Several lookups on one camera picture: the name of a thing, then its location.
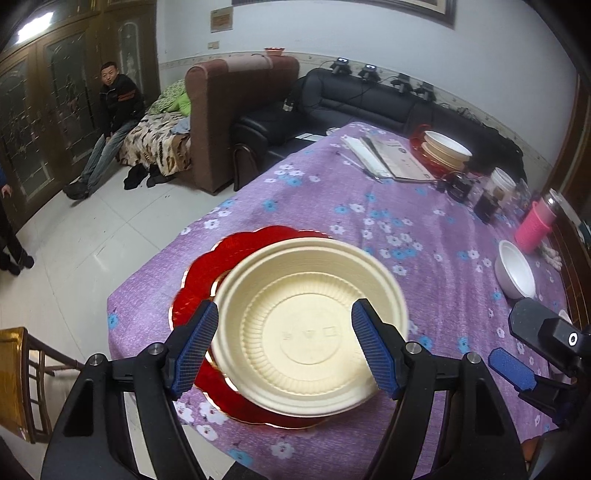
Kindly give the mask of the large white foam bowl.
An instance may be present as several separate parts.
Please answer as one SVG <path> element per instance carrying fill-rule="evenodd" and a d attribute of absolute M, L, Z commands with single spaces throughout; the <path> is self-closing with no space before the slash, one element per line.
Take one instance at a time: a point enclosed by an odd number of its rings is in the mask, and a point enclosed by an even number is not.
<path fill-rule="evenodd" d="M 494 270 L 501 290 L 509 299 L 535 297 L 536 283 L 531 267 L 513 243 L 507 240 L 499 242 Z"/>

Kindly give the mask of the large red scalloped plate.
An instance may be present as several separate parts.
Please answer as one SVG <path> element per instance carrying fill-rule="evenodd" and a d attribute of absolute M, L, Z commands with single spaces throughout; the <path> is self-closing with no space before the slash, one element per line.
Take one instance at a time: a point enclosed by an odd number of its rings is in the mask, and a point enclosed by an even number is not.
<path fill-rule="evenodd" d="M 174 329 L 186 324 L 199 304 L 204 300 L 211 300 L 228 273 L 250 254 L 284 240 L 325 236 L 325 233 L 318 231 L 297 230 L 280 225 L 226 236 L 211 250 L 194 260 L 185 271 L 180 290 L 169 308 L 169 327 Z M 215 364 L 212 353 L 208 353 L 202 361 L 194 386 L 221 413 L 245 424 L 304 430 L 325 421 L 321 417 L 301 418 L 276 414 L 250 402 L 231 388 L 228 379 Z"/>

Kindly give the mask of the cream ribbed plastic plate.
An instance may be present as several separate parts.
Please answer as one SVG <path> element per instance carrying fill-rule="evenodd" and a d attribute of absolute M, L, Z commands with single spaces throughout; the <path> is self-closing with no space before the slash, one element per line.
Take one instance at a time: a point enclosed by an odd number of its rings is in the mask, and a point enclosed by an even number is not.
<path fill-rule="evenodd" d="M 216 290 L 213 360 L 236 392 L 270 412 L 312 418 L 352 410 L 378 391 L 352 325 L 353 304 L 363 298 L 409 334 L 402 288 L 369 253 L 314 237 L 266 246 Z"/>

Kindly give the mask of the white crumpled cloth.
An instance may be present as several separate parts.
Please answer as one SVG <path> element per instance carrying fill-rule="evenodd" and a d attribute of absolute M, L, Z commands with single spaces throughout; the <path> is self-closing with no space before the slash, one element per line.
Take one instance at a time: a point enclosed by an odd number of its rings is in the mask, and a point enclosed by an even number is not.
<path fill-rule="evenodd" d="M 555 270 L 561 271 L 563 262 L 559 252 L 545 243 L 539 247 L 543 259 Z"/>

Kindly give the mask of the wooden chair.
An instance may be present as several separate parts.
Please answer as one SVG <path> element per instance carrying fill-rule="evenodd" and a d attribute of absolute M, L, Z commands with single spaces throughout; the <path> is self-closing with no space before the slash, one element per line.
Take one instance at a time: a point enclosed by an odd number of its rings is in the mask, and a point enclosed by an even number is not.
<path fill-rule="evenodd" d="M 24 441 L 47 444 L 52 434 L 45 378 L 81 371 L 83 364 L 32 336 L 25 327 L 1 330 L 1 426 Z"/>

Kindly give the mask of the purple floral tablecloth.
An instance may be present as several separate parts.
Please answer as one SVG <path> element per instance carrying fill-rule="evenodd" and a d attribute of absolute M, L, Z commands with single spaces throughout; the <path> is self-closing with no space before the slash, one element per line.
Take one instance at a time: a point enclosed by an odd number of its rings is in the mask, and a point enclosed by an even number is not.
<path fill-rule="evenodd" d="M 380 260 L 404 292 L 411 338 L 432 353 L 485 356 L 501 347 L 548 375 L 547 361 L 511 336 L 494 272 L 498 244 L 513 239 L 518 213 L 505 208 L 484 224 L 431 185 L 370 178 L 336 153 L 356 160 L 341 138 L 367 132 L 353 123 L 312 143 L 187 226 L 108 298 L 111 355 L 132 357 L 169 335 L 169 308 L 196 258 L 233 233 L 280 225 L 325 233 Z M 362 478 L 393 411 L 377 395 L 314 429 L 283 431 L 225 417 L 198 390 L 178 408 L 209 445 L 270 479 Z"/>

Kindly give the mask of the pink knit sleeved bottle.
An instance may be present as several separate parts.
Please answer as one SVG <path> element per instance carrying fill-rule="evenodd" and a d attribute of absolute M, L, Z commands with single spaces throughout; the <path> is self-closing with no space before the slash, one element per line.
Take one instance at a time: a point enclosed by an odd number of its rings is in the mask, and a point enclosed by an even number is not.
<path fill-rule="evenodd" d="M 515 243 L 522 253 L 531 254 L 538 248 L 552 231 L 560 211 L 559 194 L 554 189 L 531 202 L 530 210 L 514 235 Z"/>

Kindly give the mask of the dark glass jar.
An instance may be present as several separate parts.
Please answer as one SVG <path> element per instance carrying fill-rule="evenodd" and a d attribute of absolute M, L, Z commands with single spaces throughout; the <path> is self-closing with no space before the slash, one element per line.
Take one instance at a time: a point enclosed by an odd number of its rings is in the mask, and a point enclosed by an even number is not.
<path fill-rule="evenodd" d="M 498 198 L 490 192 L 484 191 L 474 205 L 473 212 L 482 223 L 490 224 L 498 208 Z"/>

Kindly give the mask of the black ink bottle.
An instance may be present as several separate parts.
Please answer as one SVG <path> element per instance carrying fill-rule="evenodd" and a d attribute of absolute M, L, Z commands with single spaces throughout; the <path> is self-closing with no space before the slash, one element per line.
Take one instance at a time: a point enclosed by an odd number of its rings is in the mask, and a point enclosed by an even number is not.
<path fill-rule="evenodd" d="M 445 178 L 446 193 L 456 202 L 465 203 L 474 187 L 474 180 L 462 172 L 451 172 Z"/>

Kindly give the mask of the standing person legs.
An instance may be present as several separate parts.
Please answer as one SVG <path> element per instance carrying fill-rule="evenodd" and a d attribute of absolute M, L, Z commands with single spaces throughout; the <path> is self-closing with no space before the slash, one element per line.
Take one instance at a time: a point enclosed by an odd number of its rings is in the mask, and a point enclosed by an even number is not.
<path fill-rule="evenodd" d="M 5 252 L 4 248 L 1 248 L 1 270 L 18 276 L 23 269 L 31 269 L 34 266 L 34 259 L 18 240 L 3 204 L 0 204 L 0 235 L 8 249 L 8 252 Z"/>

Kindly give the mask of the open paper booklet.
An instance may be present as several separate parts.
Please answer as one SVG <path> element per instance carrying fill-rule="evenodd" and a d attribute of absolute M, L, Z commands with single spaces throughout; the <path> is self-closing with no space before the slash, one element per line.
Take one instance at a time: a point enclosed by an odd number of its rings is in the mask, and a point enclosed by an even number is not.
<path fill-rule="evenodd" d="M 411 183 L 431 183 L 436 180 L 401 142 L 382 141 L 376 136 L 366 136 L 362 140 L 378 160 L 375 169 L 377 176 Z"/>

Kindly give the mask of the red plate under bowl stack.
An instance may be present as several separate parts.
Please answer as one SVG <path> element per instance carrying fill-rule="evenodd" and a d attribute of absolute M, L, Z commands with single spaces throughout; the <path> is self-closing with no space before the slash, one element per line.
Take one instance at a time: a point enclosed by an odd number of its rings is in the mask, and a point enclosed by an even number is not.
<path fill-rule="evenodd" d="M 413 155 L 436 177 L 463 172 L 472 152 L 451 137 L 421 124 L 410 137 Z"/>

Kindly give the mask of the black pen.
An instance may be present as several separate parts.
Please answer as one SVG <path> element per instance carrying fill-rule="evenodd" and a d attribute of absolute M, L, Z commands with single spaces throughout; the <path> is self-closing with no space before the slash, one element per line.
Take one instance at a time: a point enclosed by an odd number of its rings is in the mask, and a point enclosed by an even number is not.
<path fill-rule="evenodd" d="M 370 178 L 377 178 L 372 172 L 370 172 L 365 166 L 362 166 L 360 163 L 356 162 L 356 160 L 353 160 L 351 158 L 349 158 L 347 155 L 345 155 L 342 152 L 336 152 L 337 155 L 339 155 L 339 157 L 341 157 L 344 160 L 344 163 L 346 163 L 346 165 L 352 165 L 355 166 L 356 169 L 361 170 L 363 173 L 365 173 L 366 175 L 368 175 Z"/>

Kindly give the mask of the white folded paper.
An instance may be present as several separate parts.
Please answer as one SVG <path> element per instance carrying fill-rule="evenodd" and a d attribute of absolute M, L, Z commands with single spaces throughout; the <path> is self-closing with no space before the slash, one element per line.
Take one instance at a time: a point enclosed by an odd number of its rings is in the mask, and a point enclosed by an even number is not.
<path fill-rule="evenodd" d="M 341 140 L 359 158 L 363 166 L 370 173 L 378 178 L 388 177 L 389 171 L 384 169 L 384 164 L 381 160 L 362 140 L 348 135 L 342 136 Z"/>

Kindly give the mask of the patterned blanket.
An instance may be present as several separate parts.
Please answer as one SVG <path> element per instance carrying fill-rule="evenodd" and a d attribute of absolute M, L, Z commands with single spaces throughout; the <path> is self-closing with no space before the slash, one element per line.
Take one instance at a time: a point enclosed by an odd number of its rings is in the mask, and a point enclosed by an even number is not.
<path fill-rule="evenodd" d="M 146 114 L 126 136 L 117 160 L 129 167 L 155 165 L 170 176 L 190 169 L 190 143 L 187 117 L 178 112 Z"/>

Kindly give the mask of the black leather sofa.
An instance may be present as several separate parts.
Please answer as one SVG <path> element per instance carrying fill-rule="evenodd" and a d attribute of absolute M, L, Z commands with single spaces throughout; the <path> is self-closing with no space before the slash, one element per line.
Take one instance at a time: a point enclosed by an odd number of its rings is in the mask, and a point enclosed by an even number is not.
<path fill-rule="evenodd" d="M 294 83 L 286 99 L 242 114 L 230 129 L 235 188 L 240 189 L 288 155 L 308 146 L 305 133 L 365 122 L 410 138 L 422 126 L 443 133 L 473 154 L 472 171 L 499 167 L 513 180 L 527 178 L 522 149 L 459 107 L 429 102 L 410 91 L 315 68 Z"/>

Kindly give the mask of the seated man in black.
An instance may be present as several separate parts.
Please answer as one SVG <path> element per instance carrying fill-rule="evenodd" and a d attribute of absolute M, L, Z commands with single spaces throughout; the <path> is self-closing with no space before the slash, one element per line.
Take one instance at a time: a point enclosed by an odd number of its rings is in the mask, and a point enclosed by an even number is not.
<path fill-rule="evenodd" d="M 101 135 L 79 178 L 62 189 L 72 201 L 84 200 L 96 190 L 125 138 L 145 114 L 142 93 L 114 61 L 102 65 L 100 76 Z"/>

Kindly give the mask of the green pillow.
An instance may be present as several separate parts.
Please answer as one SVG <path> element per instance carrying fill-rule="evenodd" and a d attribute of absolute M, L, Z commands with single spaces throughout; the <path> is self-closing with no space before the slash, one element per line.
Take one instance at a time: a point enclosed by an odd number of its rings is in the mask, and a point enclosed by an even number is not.
<path fill-rule="evenodd" d="M 156 115 L 179 112 L 184 117 L 188 117 L 190 110 L 191 103 L 186 93 L 185 83 L 183 80 L 178 80 L 163 90 L 148 108 L 148 113 Z"/>

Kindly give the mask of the dark wooden cabinet doors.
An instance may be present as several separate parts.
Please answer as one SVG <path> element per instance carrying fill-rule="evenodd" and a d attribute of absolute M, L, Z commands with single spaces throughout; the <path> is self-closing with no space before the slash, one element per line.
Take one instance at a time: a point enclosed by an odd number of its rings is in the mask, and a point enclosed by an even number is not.
<path fill-rule="evenodd" d="M 145 102 L 160 92 L 153 1 L 23 1 L 1 50 L 3 199 L 20 229 L 81 172 L 100 134 L 100 68 L 117 64 Z"/>

